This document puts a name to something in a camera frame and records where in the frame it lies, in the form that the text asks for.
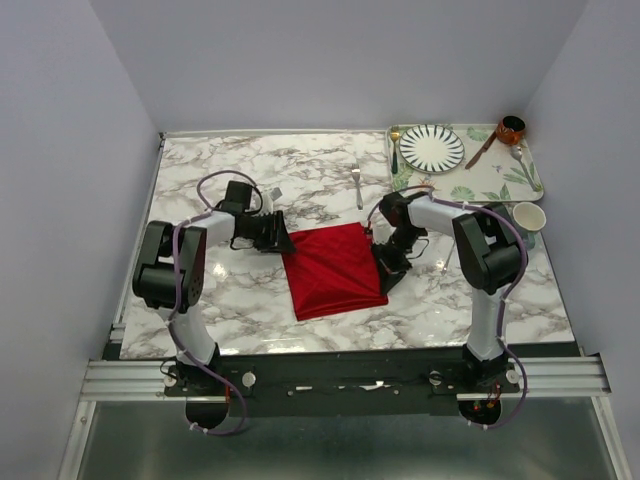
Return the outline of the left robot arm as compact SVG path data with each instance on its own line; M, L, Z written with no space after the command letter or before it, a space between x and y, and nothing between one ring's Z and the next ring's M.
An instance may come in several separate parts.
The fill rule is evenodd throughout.
M214 393L222 380L212 364L217 342L201 317L207 251L236 239L247 240L260 253L296 251L284 213L264 208L261 192L252 183L230 181L215 206L178 224L154 220L147 224L132 279L132 290L165 322L176 346L177 360L191 367L187 382L201 395Z

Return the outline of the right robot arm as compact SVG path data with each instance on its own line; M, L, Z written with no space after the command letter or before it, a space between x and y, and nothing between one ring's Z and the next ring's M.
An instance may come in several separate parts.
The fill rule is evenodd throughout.
M426 192L392 192L376 209L394 228L386 243L371 246L383 295L412 268L408 254L419 238L437 231L454 239L463 276L472 287L472 323L462 348L460 379L471 391L485 390L506 372L506 299L528 265L526 246L506 207L465 206Z

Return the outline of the red cloth napkin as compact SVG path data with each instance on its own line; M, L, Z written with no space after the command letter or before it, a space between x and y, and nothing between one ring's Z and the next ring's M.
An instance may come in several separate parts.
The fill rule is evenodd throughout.
M282 256L298 321L384 306L371 239L359 223L294 232Z

